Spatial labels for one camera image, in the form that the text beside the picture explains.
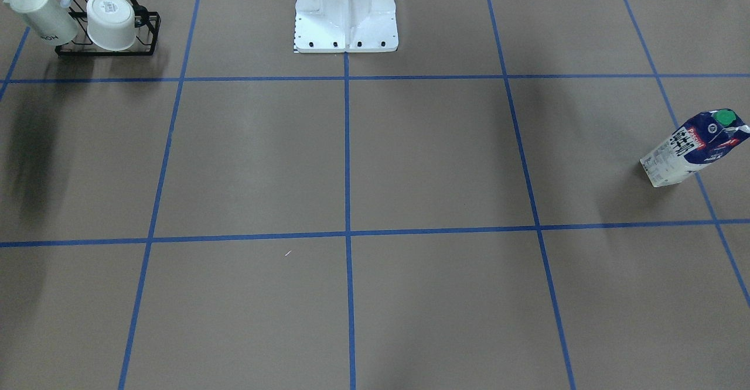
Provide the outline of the white mug with lettering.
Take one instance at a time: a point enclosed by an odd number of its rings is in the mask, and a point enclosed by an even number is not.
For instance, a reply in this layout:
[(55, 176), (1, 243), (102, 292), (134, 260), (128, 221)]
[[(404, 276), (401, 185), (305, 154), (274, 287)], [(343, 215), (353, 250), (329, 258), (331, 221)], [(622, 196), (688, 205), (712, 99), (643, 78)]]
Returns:
[(62, 46), (77, 37), (79, 25), (58, 0), (3, 0), (3, 5), (49, 46)]

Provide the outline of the white cup on rack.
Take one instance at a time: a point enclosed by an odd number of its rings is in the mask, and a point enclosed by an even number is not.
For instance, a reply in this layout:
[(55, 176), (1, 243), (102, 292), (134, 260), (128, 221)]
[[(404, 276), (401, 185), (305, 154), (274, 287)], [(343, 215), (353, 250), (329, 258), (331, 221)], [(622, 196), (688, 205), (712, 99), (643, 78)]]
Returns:
[(135, 11), (127, 0), (88, 0), (87, 35), (100, 48), (113, 52), (134, 45)]

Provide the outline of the blue white milk carton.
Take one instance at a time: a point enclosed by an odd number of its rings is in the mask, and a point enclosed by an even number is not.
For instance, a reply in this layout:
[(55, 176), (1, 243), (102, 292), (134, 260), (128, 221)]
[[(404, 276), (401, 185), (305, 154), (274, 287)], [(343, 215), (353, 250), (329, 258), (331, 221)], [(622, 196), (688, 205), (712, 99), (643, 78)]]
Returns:
[(653, 187), (670, 186), (725, 157), (748, 137), (748, 124), (734, 110), (704, 111), (675, 129), (640, 164)]

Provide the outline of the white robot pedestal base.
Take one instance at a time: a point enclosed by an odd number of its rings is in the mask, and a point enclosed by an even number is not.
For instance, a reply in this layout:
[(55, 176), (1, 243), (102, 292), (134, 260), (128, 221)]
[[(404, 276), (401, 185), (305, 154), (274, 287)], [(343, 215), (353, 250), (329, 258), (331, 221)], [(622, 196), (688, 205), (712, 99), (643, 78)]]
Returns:
[(395, 52), (398, 48), (396, 0), (295, 1), (295, 52)]

